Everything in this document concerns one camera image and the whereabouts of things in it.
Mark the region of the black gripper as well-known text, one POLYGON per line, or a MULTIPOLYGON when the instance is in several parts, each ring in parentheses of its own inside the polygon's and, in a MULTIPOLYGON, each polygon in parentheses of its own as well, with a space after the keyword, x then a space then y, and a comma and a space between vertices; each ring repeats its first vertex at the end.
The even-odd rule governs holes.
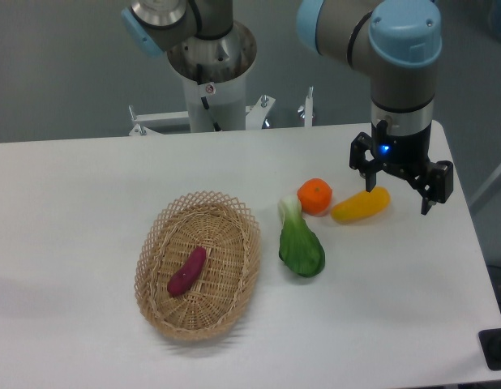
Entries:
POLYGON ((449 160, 433 162, 428 156, 430 130, 427 126, 412 135, 390 135, 388 122, 361 132, 350 146, 349 167, 366 182, 366 191, 376 186, 376 175, 385 172, 407 182, 422 197, 421 214, 426 216, 435 202, 445 202, 454 189, 454 165, 449 160))

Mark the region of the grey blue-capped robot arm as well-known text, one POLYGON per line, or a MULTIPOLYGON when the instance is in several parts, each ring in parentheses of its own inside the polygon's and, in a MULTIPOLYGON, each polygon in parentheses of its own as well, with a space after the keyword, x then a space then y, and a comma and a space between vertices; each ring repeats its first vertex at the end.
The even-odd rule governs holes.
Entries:
MULTIPOLYGON (((246 111, 246 76, 257 46, 230 1, 133 1, 121 13, 149 56, 165 55, 184 87, 194 132, 249 130, 263 117, 246 111)), ((432 1, 304 1, 299 40, 370 80, 371 130, 351 143, 349 165, 372 190, 377 172, 422 197, 422 214, 448 200, 453 164, 429 159, 441 15, 432 1)))

